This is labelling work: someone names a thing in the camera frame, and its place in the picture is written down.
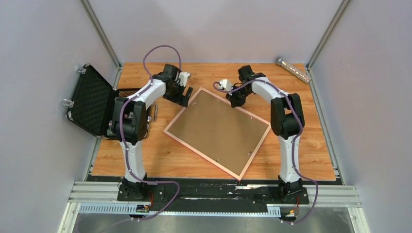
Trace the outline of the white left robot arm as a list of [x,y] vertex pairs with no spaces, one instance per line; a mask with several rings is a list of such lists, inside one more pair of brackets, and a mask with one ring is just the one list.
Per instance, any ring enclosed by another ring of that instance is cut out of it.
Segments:
[[142,141],[148,137],[152,105],[162,97],[187,107],[193,91],[187,87],[190,77],[190,73],[166,64],[163,71],[153,75],[139,91],[115,99],[111,131],[120,143],[125,161],[121,188],[136,200],[148,197],[151,184],[143,165]]

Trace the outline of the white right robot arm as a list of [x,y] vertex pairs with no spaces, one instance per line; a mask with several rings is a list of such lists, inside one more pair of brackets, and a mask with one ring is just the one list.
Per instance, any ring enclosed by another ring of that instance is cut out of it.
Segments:
[[299,140],[304,127],[301,99],[298,94],[289,94],[274,85],[263,73],[254,73],[250,65],[238,70],[239,83],[219,81],[220,89],[227,91],[226,98],[232,107],[241,107],[250,94],[261,96],[270,104],[270,124],[278,137],[281,169],[278,198],[291,202],[302,191],[302,177],[299,173]]

